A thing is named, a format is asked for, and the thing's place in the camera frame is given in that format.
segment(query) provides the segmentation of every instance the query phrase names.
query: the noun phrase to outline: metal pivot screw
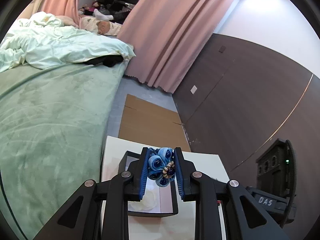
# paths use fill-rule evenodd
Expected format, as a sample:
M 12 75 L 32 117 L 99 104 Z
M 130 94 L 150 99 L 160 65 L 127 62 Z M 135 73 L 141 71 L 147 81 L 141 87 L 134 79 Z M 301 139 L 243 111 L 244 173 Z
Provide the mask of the metal pivot screw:
M 239 186 L 239 182 L 238 181 L 236 181 L 236 180 L 230 180 L 230 186 L 232 186 L 232 187 L 238 187 Z
M 121 176 L 124 178 L 130 177 L 131 176 L 131 172 L 130 171 L 124 171 L 121 173 Z
M 192 173 L 192 176 L 194 176 L 195 178 L 201 178 L 202 177 L 202 173 L 199 171 L 195 171 L 194 173 Z
M 94 181 L 92 179 L 89 179 L 84 183 L 86 187 L 91 187 L 93 186 L 93 184 L 94 184 Z

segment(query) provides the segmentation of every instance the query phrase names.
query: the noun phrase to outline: black cloth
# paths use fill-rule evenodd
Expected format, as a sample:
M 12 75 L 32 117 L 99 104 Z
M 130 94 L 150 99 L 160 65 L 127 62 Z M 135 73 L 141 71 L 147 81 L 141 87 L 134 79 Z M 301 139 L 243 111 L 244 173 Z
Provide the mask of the black cloth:
M 111 22 L 115 22 L 115 23 L 119 23 L 119 24 L 123 24 L 124 20 L 127 18 L 127 16 L 129 15 L 130 11 L 128 12 L 123 12 L 123 13 L 116 13 L 113 14 L 113 20 Z
M 90 59 L 84 62 L 84 64 L 98 65 L 102 63 L 107 67 L 113 67 L 114 65 L 121 63 L 122 61 L 123 61 L 123 57 L 121 55 L 107 55 L 107 56 L 101 56 L 101 57 Z
M 92 11 L 88 11 L 88 10 L 84 10 L 84 12 L 83 12 L 83 14 L 84 15 L 90 15 L 90 16 L 92 16 L 93 15 L 93 12 Z

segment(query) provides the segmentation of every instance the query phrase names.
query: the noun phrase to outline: bed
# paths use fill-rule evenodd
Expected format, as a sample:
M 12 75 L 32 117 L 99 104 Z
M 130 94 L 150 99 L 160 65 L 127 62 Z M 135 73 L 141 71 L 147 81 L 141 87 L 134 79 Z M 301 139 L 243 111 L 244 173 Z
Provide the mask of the bed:
M 108 115 L 128 62 L 25 63 L 0 73 L 0 210 L 20 239 L 19 227 L 33 239 L 79 185 L 99 181 Z

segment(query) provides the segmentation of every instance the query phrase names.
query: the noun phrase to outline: wardrobe door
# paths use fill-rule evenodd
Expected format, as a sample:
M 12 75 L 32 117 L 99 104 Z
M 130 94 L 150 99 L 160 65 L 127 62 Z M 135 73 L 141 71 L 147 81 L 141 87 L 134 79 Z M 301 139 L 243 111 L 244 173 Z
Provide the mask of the wardrobe door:
M 312 74 L 266 47 L 223 39 L 219 45 L 226 47 L 233 63 L 184 128 L 191 150 L 219 154 L 228 172 L 277 130 Z
M 225 36 L 213 34 L 173 94 L 182 123 L 186 123 L 232 65 L 229 49 L 222 47 Z M 194 94 L 190 92 L 197 87 Z
M 243 186 L 256 186 L 256 159 L 277 139 L 290 140 L 297 156 L 294 222 L 284 226 L 291 240 L 303 239 L 320 214 L 320 79 L 312 77 L 301 101 L 283 126 L 260 150 L 229 173 Z

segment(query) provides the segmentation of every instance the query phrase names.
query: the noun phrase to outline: fabric hair scrunchie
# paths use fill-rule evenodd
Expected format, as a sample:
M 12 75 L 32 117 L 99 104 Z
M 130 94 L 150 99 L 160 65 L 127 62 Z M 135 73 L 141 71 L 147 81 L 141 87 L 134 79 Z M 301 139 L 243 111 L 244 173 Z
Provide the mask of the fabric hair scrunchie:
M 166 187 L 175 179 L 173 150 L 171 148 L 149 148 L 148 178 L 159 187 Z

